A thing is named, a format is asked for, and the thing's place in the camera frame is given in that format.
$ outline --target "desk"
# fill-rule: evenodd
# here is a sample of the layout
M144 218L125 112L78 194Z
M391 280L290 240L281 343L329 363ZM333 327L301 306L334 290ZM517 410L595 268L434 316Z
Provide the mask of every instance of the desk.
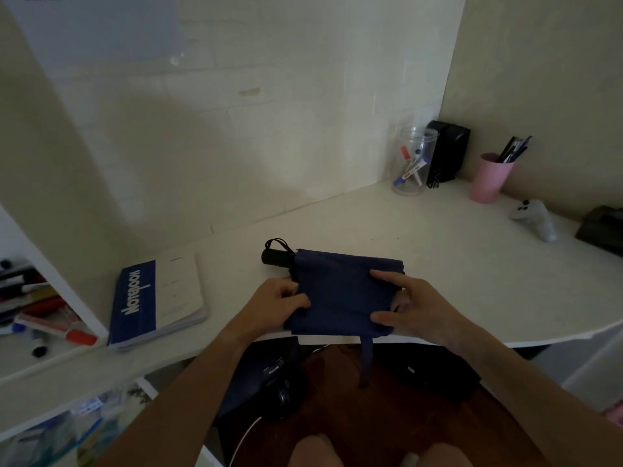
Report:
M512 347L591 337L623 321L623 259L574 239L578 224L557 216L558 241L544 243L508 219L516 201L474 203L468 186L455 180L403 197L383 182L192 243L208 319L127 353L101 347L0 386L1 437L199 353L264 279L285 275L260 260L273 237L292 248L401 259L407 274L429 280ZM421 342L400 335L376 341Z

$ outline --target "person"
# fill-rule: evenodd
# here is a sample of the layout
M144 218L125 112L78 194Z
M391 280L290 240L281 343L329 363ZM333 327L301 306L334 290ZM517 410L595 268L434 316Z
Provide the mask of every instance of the person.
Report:
M371 319L461 356L515 417L554 466L620 466L623 431L558 387L529 362L456 310L428 282L372 270L401 287L391 308ZM192 467L245 349L309 307L297 283L268 279L195 360L119 436L97 467ZM290 467L342 466L323 436L302 439ZM456 447L434 445L417 467L470 466Z

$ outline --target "white brick wall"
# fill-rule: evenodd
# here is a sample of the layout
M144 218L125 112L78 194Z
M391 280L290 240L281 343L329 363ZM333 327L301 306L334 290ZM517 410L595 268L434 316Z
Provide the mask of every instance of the white brick wall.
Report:
M396 125L439 113L463 2L178 0L179 66L51 77L123 219L163 248L383 178Z

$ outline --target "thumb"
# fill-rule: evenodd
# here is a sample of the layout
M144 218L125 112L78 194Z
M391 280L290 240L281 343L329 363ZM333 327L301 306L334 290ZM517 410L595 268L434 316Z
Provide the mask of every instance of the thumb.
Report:
M384 326L404 326L404 314L392 311L376 311L370 315L370 320Z
M305 293L299 293L295 296L281 298L281 304L286 312L292 313L297 308L309 308L312 303Z

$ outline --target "leg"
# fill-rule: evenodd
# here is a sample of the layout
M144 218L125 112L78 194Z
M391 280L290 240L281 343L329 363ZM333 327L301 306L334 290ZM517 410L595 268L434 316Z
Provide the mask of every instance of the leg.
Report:
M417 467L472 467L463 451L445 443L433 444L417 462Z
M288 467L344 467L326 437L307 436L294 447Z

